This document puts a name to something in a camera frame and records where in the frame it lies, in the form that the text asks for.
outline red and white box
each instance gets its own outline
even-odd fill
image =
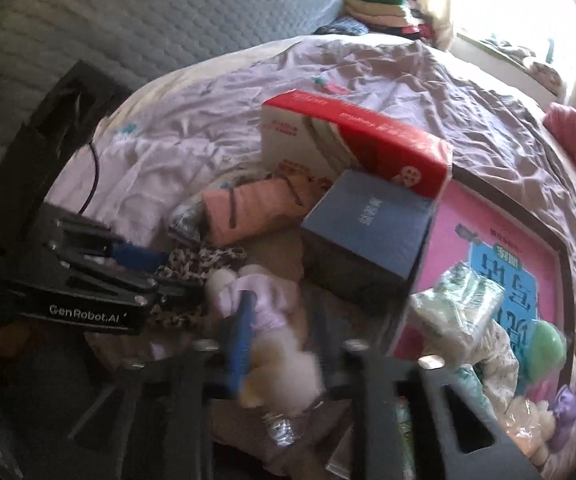
[[[292,90],[261,110],[264,165],[307,173],[328,188],[359,166],[428,198],[441,195],[452,175],[452,146],[423,130],[339,99]]]

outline purple plush toy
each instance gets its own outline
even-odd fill
[[[548,409],[552,411],[557,421],[555,433],[548,441],[548,448],[551,453],[557,453],[566,445],[570,438],[572,426],[576,421],[575,394],[570,391],[569,387],[562,386]]]

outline screw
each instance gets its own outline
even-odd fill
[[[417,359],[417,364],[424,370],[437,370],[437,368],[443,368],[446,361],[438,355],[424,355]]]
[[[370,348],[370,345],[364,339],[346,339],[344,348],[349,352],[364,352]]]
[[[193,343],[193,348],[198,352],[216,352],[219,350],[219,343],[212,339],[198,339]]]

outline green ball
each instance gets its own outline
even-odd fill
[[[533,383],[548,376],[566,361],[566,342],[561,333],[544,320],[536,320],[527,352],[528,380]]]

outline gray quilted blanket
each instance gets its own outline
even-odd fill
[[[0,158],[79,59],[129,88],[267,41],[309,34],[342,0],[0,0]]]

